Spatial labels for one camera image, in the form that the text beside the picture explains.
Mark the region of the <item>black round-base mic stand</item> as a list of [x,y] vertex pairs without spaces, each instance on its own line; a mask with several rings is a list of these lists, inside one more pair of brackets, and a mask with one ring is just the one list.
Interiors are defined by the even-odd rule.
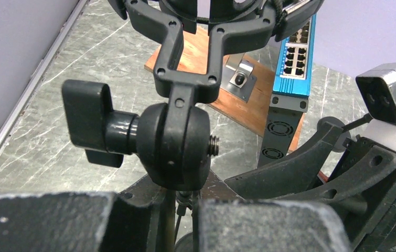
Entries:
[[[279,158],[276,149],[263,149],[265,161],[257,169],[226,179],[245,202],[226,214],[240,224],[212,251],[348,251],[344,234],[330,237],[328,224],[340,225],[334,211],[362,216],[370,208],[356,179],[339,182],[357,161],[339,161],[328,181],[319,170],[331,151],[344,149],[349,129],[369,121],[368,115],[348,125],[322,118],[316,133],[293,153]],[[333,182],[339,186],[332,188]]]

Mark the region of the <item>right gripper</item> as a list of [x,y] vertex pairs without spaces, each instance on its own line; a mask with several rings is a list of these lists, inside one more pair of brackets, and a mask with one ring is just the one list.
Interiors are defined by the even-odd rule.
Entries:
[[306,191],[342,132],[325,122],[291,154],[224,182],[248,200],[285,195],[286,200],[327,204],[342,219],[353,249],[396,249],[395,151],[361,138],[341,158],[339,176]]

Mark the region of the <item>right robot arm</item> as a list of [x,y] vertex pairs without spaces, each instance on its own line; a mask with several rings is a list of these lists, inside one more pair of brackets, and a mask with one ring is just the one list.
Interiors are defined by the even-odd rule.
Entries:
[[396,251],[396,126],[372,120],[327,182],[318,177],[342,128],[330,122],[293,153],[226,179],[248,200],[315,201],[331,206],[353,251]]

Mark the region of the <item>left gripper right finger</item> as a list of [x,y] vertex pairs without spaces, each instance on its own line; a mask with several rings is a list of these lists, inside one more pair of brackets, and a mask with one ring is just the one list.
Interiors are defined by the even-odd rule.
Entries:
[[328,205],[245,200],[210,172],[193,216],[194,251],[351,251]]

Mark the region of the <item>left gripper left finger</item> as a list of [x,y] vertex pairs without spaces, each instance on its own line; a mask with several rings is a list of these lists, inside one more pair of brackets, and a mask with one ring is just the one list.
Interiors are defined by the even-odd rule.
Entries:
[[175,193],[143,176],[121,193],[0,194],[0,251],[173,251]]

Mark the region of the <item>black tripod shock-mount stand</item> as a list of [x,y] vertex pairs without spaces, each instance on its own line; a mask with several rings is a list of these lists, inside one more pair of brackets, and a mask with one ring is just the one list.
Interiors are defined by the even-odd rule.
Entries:
[[[119,167],[125,155],[137,154],[151,180],[171,192],[199,192],[208,177],[218,139],[210,134],[207,112],[197,103],[219,96],[223,57],[281,41],[314,16],[322,1],[212,1],[208,18],[197,14],[196,1],[110,1],[132,27],[160,44],[153,76],[157,93],[168,99],[141,115],[117,111],[107,84],[68,79],[62,99],[71,142],[85,150],[90,163]],[[208,25],[204,73],[178,70],[184,32]]]

